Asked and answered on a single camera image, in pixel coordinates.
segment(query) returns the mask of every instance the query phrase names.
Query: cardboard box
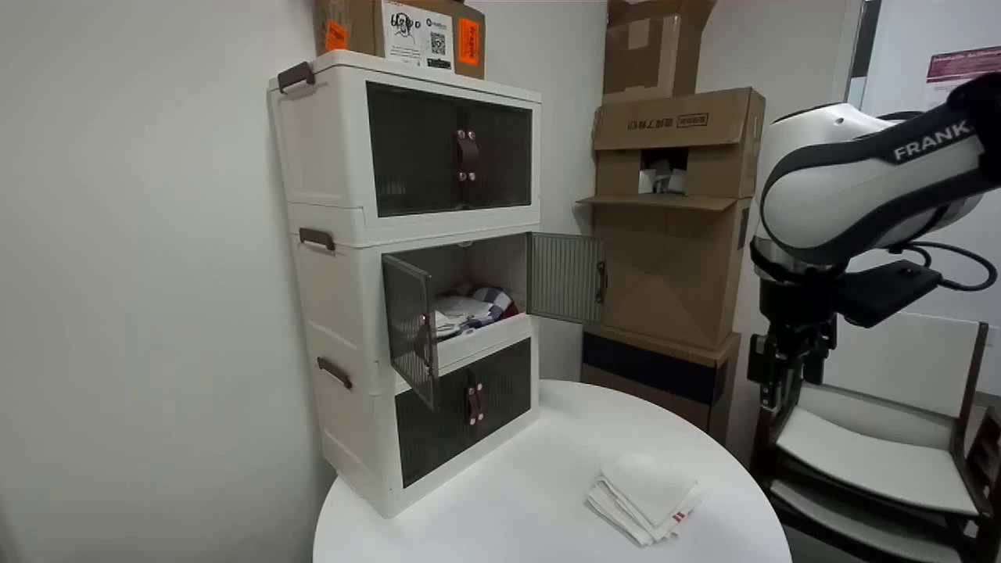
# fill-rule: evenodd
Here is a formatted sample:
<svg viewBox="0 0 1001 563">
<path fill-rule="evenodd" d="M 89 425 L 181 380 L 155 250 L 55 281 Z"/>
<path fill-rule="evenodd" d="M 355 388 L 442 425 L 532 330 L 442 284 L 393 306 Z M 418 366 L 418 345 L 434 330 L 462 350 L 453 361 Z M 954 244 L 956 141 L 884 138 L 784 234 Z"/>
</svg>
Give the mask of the cardboard box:
<svg viewBox="0 0 1001 563">
<path fill-rule="evenodd" d="M 453 0 L 318 0 L 318 52 L 485 74 L 485 16 Z"/>
<path fill-rule="evenodd" d="M 751 88 L 604 105 L 593 117 L 593 196 L 634 196 L 643 154 L 682 152 L 687 196 L 751 202 L 763 96 Z"/>
<path fill-rule="evenodd" d="M 713 0 L 610 0 L 604 102 L 690 95 Z"/>
<path fill-rule="evenodd" d="M 643 349 L 632 339 L 584 331 L 582 383 L 643 399 L 727 440 L 738 366 L 738 334 L 710 353 Z"/>
<path fill-rule="evenodd" d="M 718 350 L 735 318 L 748 206 L 593 206 L 607 273 L 600 330 L 647 349 Z"/>
</svg>

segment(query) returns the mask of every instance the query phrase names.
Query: round white table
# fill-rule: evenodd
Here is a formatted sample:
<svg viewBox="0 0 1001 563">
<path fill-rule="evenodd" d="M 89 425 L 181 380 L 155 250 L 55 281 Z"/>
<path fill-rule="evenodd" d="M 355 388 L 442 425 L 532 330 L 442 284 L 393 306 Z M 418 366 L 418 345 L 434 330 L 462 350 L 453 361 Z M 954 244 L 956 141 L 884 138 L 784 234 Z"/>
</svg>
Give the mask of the round white table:
<svg viewBox="0 0 1001 563">
<path fill-rule="evenodd" d="M 607 459 L 657 451 L 704 481 L 704 505 L 679 541 L 634 547 L 584 507 Z M 378 516 L 333 481 L 313 563 L 788 563 L 784 532 L 738 459 L 684 420 L 639 399 L 541 383 L 541 415 L 514 440 L 417 502 Z"/>
</svg>

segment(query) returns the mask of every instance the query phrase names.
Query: chair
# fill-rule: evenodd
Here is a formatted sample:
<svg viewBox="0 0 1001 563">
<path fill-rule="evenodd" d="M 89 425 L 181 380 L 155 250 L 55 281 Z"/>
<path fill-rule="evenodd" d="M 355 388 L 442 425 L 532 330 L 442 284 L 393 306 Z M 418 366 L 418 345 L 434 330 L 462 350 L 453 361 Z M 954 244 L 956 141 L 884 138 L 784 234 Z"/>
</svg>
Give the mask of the chair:
<svg viewBox="0 0 1001 563">
<path fill-rule="evenodd" d="M 838 325 L 823 384 L 760 415 L 755 477 L 784 525 L 862 559 L 994 563 L 998 424 L 966 435 L 984 325 Z"/>
</svg>

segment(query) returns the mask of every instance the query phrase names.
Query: white wall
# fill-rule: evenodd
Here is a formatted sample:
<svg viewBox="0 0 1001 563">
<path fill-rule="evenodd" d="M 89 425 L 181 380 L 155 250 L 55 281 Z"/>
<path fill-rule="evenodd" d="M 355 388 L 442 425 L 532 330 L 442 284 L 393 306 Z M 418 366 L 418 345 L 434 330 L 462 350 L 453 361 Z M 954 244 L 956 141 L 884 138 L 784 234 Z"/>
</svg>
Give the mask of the white wall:
<svg viewBox="0 0 1001 563">
<path fill-rule="evenodd" d="M 590 127 L 604 74 L 604 0 L 470 0 L 489 16 L 489 79 L 541 95 L 545 163 L 541 230 L 582 234 L 590 217 L 579 206 L 593 195 Z M 579 380 L 582 330 L 541 325 L 545 380 Z"/>
<path fill-rule="evenodd" d="M 1001 0 L 882 0 L 874 67 L 862 95 L 865 114 L 927 109 L 927 73 L 936 53 L 1001 48 Z M 928 240 L 971 249 L 1001 266 L 1001 195 Z M 975 281 L 981 273 L 963 260 L 942 260 L 943 275 Z M 981 293 L 936 290 L 912 312 L 992 324 L 979 391 L 1001 394 L 1001 284 Z"/>
<path fill-rule="evenodd" d="M 803 107 L 844 102 L 859 10 L 859 0 L 715 0 L 704 33 L 696 88 L 751 85 L 766 96 L 766 121 Z M 727 444 L 748 456 L 758 420 L 758 384 L 748 383 L 748 339 L 766 331 L 758 312 L 751 260 L 745 260 L 742 273 L 735 331 L 742 331 L 742 358 Z"/>
<path fill-rule="evenodd" d="M 313 0 L 0 7 L 0 559 L 306 559 L 325 469 L 266 81 Z M 604 5 L 477 0 L 545 95 L 545 230 L 582 233 Z M 574 380 L 579 330 L 545 330 Z"/>
</svg>

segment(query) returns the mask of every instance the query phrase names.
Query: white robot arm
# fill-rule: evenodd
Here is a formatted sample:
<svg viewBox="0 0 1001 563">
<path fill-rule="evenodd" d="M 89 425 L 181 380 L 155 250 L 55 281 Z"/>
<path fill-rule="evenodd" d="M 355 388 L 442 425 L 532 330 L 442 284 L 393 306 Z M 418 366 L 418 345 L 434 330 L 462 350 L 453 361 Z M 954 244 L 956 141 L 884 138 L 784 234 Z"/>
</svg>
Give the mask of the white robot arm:
<svg viewBox="0 0 1001 563">
<path fill-rule="evenodd" d="M 763 149 L 760 225 L 790 260 L 826 268 L 963 219 L 1001 188 L 1001 74 L 943 107 L 875 118 L 849 105 L 778 118 Z"/>
<path fill-rule="evenodd" d="M 751 383 L 766 411 L 781 411 L 799 383 L 820 383 L 836 349 L 836 315 L 879 325 L 936 287 L 979 290 L 933 268 L 915 240 L 963 219 L 1001 188 L 1001 74 L 981 74 L 928 114 L 875 118 L 849 105 L 778 118 L 763 149 L 763 239 L 751 256 L 768 331 L 751 340 Z M 849 273 L 865 250 L 915 250 L 927 264 Z"/>
</svg>

